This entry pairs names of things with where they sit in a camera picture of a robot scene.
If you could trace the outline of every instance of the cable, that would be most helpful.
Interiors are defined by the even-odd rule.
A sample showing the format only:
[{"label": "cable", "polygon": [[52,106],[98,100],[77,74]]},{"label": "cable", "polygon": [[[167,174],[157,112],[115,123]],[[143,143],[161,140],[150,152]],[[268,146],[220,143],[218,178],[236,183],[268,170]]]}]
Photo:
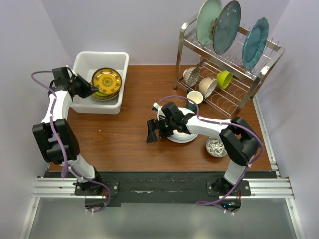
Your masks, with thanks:
[{"label": "cable", "polygon": [[[44,88],[48,89],[53,95],[54,95],[54,99],[53,99],[53,102],[52,102],[52,106],[51,106],[51,109],[50,109],[50,113],[51,113],[51,116],[50,116],[50,127],[51,127],[51,130],[52,130],[52,133],[53,135],[55,136],[56,140],[58,141],[58,144],[61,148],[61,151],[62,151],[62,155],[63,155],[63,160],[64,160],[64,167],[62,169],[62,172],[61,172],[61,177],[62,178],[65,178],[67,176],[67,173],[68,173],[68,159],[67,159],[67,154],[66,154],[66,151],[65,151],[65,148],[64,148],[64,145],[58,135],[58,133],[56,132],[55,128],[54,128],[54,124],[53,124],[53,110],[54,110],[54,106],[55,106],[55,103],[56,103],[56,93],[54,90],[52,90],[50,87],[46,86],[45,84],[43,84],[42,82],[40,82],[39,80],[37,80],[34,75],[36,74],[39,74],[39,73],[52,73],[52,71],[36,71],[36,72],[33,72],[31,74],[31,78],[36,82],[38,83],[39,85],[43,86]],[[111,190],[109,189],[108,186],[106,186],[105,184],[103,183],[100,183],[100,182],[97,182],[97,181],[94,181],[94,180],[91,180],[87,177],[84,177],[82,176],[81,174],[79,174],[72,166],[71,166],[71,170],[74,172],[74,174],[78,177],[81,177],[83,179],[85,179],[86,181],[88,182],[91,182],[91,183],[94,183],[94,184],[98,184],[102,187],[104,187],[107,192],[108,192],[108,197],[107,197],[107,202],[106,204],[104,204],[103,207],[97,209],[97,210],[94,210],[92,209],[91,212],[92,213],[97,213],[97,212],[100,212],[102,211],[103,209],[105,209],[111,202]]]},{"label": "cable", "polygon": [[185,97],[185,96],[178,96],[178,95],[166,96],[166,97],[164,97],[163,99],[159,100],[159,101],[157,102],[157,104],[159,104],[159,103],[162,102],[163,100],[166,100],[166,99],[172,98],[172,97],[183,98],[183,99],[187,99],[187,100],[193,102],[193,103],[196,105],[196,108],[197,108],[196,116],[197,116],[197,118],[199,119],[199,121],[203,121],[203,122],[206,122],[206,123],[212,123],[212,124],[219,124],[219,125],[231,125],[231,126],[234,126],[234,127],[237,127],[237,128],[241,128],[241,129],[243,129],[244,131],[250,133],[250,134],[258,141],[258,143],[260,144],[260,148],[261,148],[260,153],[259,153],[254,159],[252,159],[252,160],[249,162],[248,166],[245,167],[243,173],[240,175],[240,177],[238,178],[238,180],[237,180],[237,182],[235,183],[235,185],[229,190],[229,192],[228,192],[227,194],[225,194],[222,198],[220,198],[220,199],[218,199],[218,200],[216,200],[216,201],[214,201],[214,202],[209,202],[209,201],[197,201],[197,202],[195,202],[197,205],[202,205],[202,206],[214,205],[214,206],[216,206],[216,207],[222,208],[222,207],[219,206],[217,203],[220,203],[220,202],[223,201],[226,197],[228,197],[230,194],[233,193],[233,191],[234,191],[234,190],[237,188],[237,186],[239,185],[240,181],[241,181],[241,180],[243,179],[243,177],[245,176],[245,173],[246,173],[246,171],[248,170],[248,168],[250,167],[250,165],[251,165],[252,163],[254,163],[256,160],[258,160],[258,159],[261,157],[261,155],[264,153],[264,145],[263,145],[261,139],[260,139],[255,133],[253,133],[251,130],[249,130],[249,129],[247,129],[247,128],[241,126],[241,125],[238,125],[238,124],[235,124],[235,123],[227,123],[227,122],[222,122],[222,123],[220,123],[220,122],[217,122],[217,121],[211,121],[211,120],[201,119],[200,116],[199,116],[199,107],[198,107],[198,104],[197,104],[195,101],[193,101],[192,99],[189,99],[189,98],[187,98],[187,97]]}]

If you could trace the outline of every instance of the metal dish rack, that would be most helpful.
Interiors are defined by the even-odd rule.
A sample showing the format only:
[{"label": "metal dish rack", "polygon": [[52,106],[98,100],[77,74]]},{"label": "metal dish rack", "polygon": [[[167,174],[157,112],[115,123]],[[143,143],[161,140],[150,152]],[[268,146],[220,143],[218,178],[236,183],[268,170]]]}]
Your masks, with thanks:
[{"label": "metal dish rack", "polygon": [[[214,52],[213,46],[202,46],[196,36],[196,26],[185,35],[186,30],[190,25],[194,26],[197,20],[197,15],[192,17],[189,21],[183,24],[179,35],[179,45],[176,62],[176,73],[174,89],[180,85],[184,90],[192,88],[198,91],[200,81],[206,77],[216,78],[219,72],[224,70],[233,74],[233,79],[226,89],[216,87],[214,92],[205,99],[205,101],[222,112],[229,118],[238,115],[249,98],[253,98],[259,88],[264,83],[266,77],[276,65],[285,49],[278,44],[273,43],[273,40],[267,40],[265,50],[259,62],[249,72],[245,72],[242,61],[242,48],[245,38],[249,33],[249,29],[239,27],[234,43],[229,50],[218,55]],[[191,49],[201,56],[197,67],[201,68],[200,79],[195,86],[189,87],[183,77],[180,77],[180,60],[182,56],[183,47]]]}]

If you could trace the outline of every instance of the blue plate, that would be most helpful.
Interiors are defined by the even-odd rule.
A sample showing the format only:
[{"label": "blue plate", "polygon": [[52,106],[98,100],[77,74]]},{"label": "blue plate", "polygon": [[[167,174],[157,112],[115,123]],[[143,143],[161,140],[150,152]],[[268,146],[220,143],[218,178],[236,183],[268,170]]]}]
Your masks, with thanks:
[{"label": "blue plate", "polygon": [[245,71],[253,69],[262,56],[267,43],[268,29],[268,21],[263,17],[248,33],[242,51]]},{"label": "blue plate", "polygon": [[196,23],[197,39],[203,46],[208,46],[212,41],[212,25],[215,25],[223,6],[220,0],[207,0],[201,7]]},{"label": "blue plate", "polygon": [[225,53],[233,44],[241,18],[238,1],[231,1],[219,15],[213,33],[213,47],[217,54]]}]

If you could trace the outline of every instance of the gray wall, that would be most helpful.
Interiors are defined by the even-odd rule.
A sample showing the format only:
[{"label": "gray wall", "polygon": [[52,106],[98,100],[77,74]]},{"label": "gray wall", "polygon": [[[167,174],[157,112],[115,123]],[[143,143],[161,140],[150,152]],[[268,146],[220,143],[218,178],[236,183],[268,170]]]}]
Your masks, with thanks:
[{"label": "gray wall", "polygon": [[[130,64],[175,64],[179,31],[205,0],[41,0],[71,60],[84,50],[125,51]],[[276,26],[289,0],[241,0],[241,24]],[[198,63],[184,52],[183,63]]]},{"label": "gray wall", "polygon": [[258,93],[279,170],[290,177],[309,239],[319,234],[318,9],[318,1],[290,0],[273,31],[286,51]]},{"label": "gray wall", "polygon": [[0,34],[0,238],[15,239],[46,167],[32,126],[46,113],[47,90],[30,74],[70,60],[39,0],[2,0]]}]

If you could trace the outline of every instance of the wooden tabletop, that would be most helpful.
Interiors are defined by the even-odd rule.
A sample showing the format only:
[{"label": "wooden tabletop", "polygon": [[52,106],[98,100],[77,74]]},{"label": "wooden tabletop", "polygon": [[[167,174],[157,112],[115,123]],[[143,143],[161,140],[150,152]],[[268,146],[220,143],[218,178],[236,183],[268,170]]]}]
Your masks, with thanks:
[{"label": "wooden tabletop", "polygon": [[[151,110],[153,103],[169,95],[186,96],[184,90],[173,89],[174,74],[174,65],[130,65],[121,111],[117,115],[79,114],[70,108],[68,122],[85,160],[98,171],[226,171],[229,157],[209,155],[205,147],[206,136],[199,135],[186,144],[168,139],[146,144],[147,121],[156,117]],[[171,98],[164,104],[169,101],[179,107],[186,105],[185,100],[179,98]],[[202,104],[200,115],[226,119],[208,104]],[[262,139],[252,100],[239,116]],[[61,168],[52,164],[49,170],[60,171]],[[251,170],[271,170],[266,152]]]}]

